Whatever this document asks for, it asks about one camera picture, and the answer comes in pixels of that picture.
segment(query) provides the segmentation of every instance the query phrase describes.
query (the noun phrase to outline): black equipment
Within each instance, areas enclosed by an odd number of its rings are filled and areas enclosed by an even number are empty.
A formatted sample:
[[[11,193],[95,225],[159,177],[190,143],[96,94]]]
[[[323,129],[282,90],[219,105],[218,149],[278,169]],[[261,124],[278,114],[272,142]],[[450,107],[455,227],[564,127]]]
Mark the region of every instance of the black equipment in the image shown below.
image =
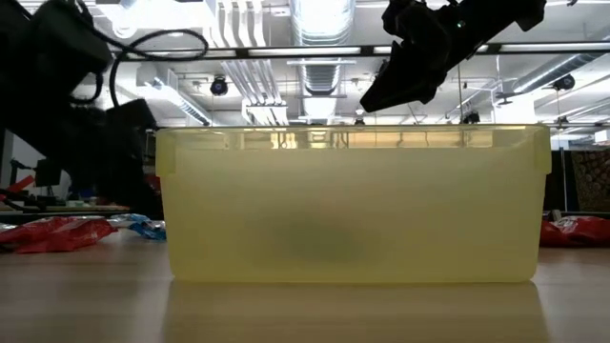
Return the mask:
[[[555,91],[569,91],[573,89],[574,86],[576,86],[576,80],[574,79],[574,76],[572,76],[571,74],[567,74],[561,77],[561,79],[553,82],[551,88]]]
[[[430,102],[447,72],[470,58],[513,22],[528,31],[544,18],[546,0],[450,0],[438,10],[425,2],[390,0],[383,28],[402,38],[392,44],[390,62],[364,94],[367,112]]]
[[[478,115],[478,111],[470,111],[464,114],[464,117],[461,119],[459,124],[478,124],[480,123],[480,116]]]
[[[61,168],[49,158],[38,160],[34,170],[36,187],[57,186],[61,182]]]
[[[194,36],[203,43],[202,50],[170,57],[135,48],[171,33]],[[121,52],[114,58],[109,80],[114,108],[102,111],[91,103],[100,95],[102,73],[112,62],[107,43]],[[142,137],[156,124],[145,100],[118,104],[118,64],[127,53],[151,61],[193,61],[207,49],[199,33],[182,29],[154,31],[125,46],[94,28],[81,0],[49,0],[34,15],[17,0],[1,0],[0,127],[66,171],[73,188],[95,187],[100,196],[133,212],[160,218],[161,199],[145,182],[142,168]],[[73,98],[71,92],[88,74],[95,75],[95,94],[91,99]]]
[[[210,86],[210,92],[216,96],[226,95],[229,92],[229,86],[225,81],[225,76],[218,75],[213,79],[212,85]]]

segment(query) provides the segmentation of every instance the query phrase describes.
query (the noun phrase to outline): camera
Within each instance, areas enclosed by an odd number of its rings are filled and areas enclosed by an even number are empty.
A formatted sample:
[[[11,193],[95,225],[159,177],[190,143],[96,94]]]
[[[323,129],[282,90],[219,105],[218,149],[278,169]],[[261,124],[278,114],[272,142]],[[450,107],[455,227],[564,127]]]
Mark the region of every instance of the camera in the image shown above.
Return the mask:
[[[225,79],[225,76],[217,75],[210,86],[210,92],[216,96],[226,95],[229,91],[229,85],[227,85]]]
[[[576,80],[574,79],[574,76],[572,76],[572,74],[567,74],[561,77],[561,79],[553,82],[551,88],[555,91],[569,91],[573,89],[574,86],[576,86]]]

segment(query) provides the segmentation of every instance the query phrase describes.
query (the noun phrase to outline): crumpled plastic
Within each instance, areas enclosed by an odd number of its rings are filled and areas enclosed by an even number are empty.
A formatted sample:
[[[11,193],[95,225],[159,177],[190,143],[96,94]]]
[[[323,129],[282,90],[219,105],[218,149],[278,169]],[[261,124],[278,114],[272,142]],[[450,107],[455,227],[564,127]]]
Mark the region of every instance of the crumpled plastic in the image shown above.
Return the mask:
[[[610,220],[593,216],[568,216],[542,221],[541,247],[610,247]]]
[[[17,225],[14,224],[4,224],[4,223],[0,223],[0,232],[5,232],[6,230],[11,230],[16,228]]]
[[[108,221],[116,228],[127,228],[147,239],[167,241],[163,220],[153,221],[146,215],[131,213],[113,215]]]
[[[0,232],[3,250],[17,253],[72,252],[116,232],[104,218],[48,217]]]

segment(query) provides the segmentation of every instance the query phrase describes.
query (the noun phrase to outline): table surface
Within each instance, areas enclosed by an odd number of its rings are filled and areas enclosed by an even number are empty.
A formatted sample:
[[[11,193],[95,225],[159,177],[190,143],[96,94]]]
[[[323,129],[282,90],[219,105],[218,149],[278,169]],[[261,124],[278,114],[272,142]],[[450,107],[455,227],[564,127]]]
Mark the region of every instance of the table surface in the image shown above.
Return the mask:
[[[119,232],[0,255],[0,342],[610,342],[610,250],[542,250],[533,282],[411,287],[172,281],[167,248]]]

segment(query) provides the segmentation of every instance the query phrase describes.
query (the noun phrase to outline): ceiling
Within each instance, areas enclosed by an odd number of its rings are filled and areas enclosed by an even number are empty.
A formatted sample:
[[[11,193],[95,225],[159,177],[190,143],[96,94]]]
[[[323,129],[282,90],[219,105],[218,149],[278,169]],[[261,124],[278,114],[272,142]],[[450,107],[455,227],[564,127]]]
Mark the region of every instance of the ceiling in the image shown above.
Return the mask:
[[[40,4],[40,1],[21,0],[31,9]],[[381,23],[381,14],[387,6],[387,1],[356,1],[356,14],[354,26],[351,32],[349,44],[353,45],[387,45],[395,38],[387,34]],[[428,0],[431,7],[437,7],[443,2],[440,0]],[[585,1],[580,0],[574,7],[567,7],[566,1],[548,0],[545,20],[537,27],[528,32],[522,32],[517,25],[513,25],[501,32],[492,41],[494,42],[553,42],[553,41],[585,41],[595,40],[595,33],[598,30],[608,30],[604,27],[608,25],[607,13],[610,11],[609,1]],[[106,34],[113,36],[112,22],[104,14],[105,12],[97,9],[94,1],[89,1],[91,13],[94,15],[96,26]],[[263,31],[265,40],[269,46],[290,46],[292,45],[292,26],[290,8],[288,0],[265,0],[263,1]],[[201,26],[193,23],[193,20],[206,20],[204,13],[188,12],[182,14],[182,18],[174,18],[163,13],[163,18],[168,21],[187,23],[190,29],[202,31]],[[124,43],[129,43],[137,37],[142,36],[155,29],[166,28],[163,20],[159,20],[158,28],[138,30],[131,38],[124,39]],[[168,49],[187,49],[197,48],[198,42],[190,37],[161,37],[155,41],[142,46],[142,49],[168,50]],[[463,62],[460,68],[462,83],[458,81],[458,68],[449,72],[445,83],[438,88],[436,98],[427,105],[412,103],[410,105],[398,106],[395,108],[378,111],[376,113],[366,113],[365,119],[371,123],[378,124],[412,124],[415,120],[413,115],[417,115],[417,120],[426,124],[444,123],[447,121],[447,113],[454,110],[461,98],[466,99],[477,92],[477,88],[483,87],[492,79],[501,79],[511,82],[540,65],[554,58],[554,55],[502,55],[496,56],[475,56]],[[366,91],[366,86],[370,83],[372,75],[378,70],[382,58],[354,58],[354,65],[345,66],[341,75],[341,98],[337,99],[335,119],[333,123],[354,121],[358,101],[361,94]],[[297,70],[295,67],[287,65],[287,60],[273,59],[271,61],[274,78],[280,88],[282,99],[286,101],[289,119],[302,117],[300,87],[298,86]],[[159,67],[170,69],[178,76],[179,90],[189,96],[194,104],[203,109],[212,120],[220,125],[240,124],[242,121],[242,97],[235,90],[231,90],[233,85],[230,83],[230,91],[225,96],[212,96],[206,89],[212,81],[214,75],[223,74],[220,61],[197,61],[188,63],[163,63]],[[132,73],[133,68],[123,67],[121,72]],[[576,78],[576,88],[596,81],[610,73],[610,57],[603,56],[595,62],[586,65],[573,72]],[[463,81],[468,82],[468,88],[461,87]],[[193,86],[193,82],[203,85],[199,91]],[[595,87],[587,88],[578,92],[574,96],[561,99],[557,102],[550,102],[557,98],[554,91],[538,90],[530,96],[534,97],[536,104],[536,115],[540,121],[553,120],[557,117],[558,111],[570,111],[597,101],[610,97],[610,83],[600,82]],[[173,121],[176,125],[187,125],[188,115],[180,113],[175,109],[170,109],[162,104],[155,104],[155,115],[159,121]],[[483,121],[491,120],[493,111],[491,93],[489,100],[477,104],[477,110],[481,113]],[[610,110],[592,112],[589,116],[579,119],[581,122],[595,122],[610,116]]]

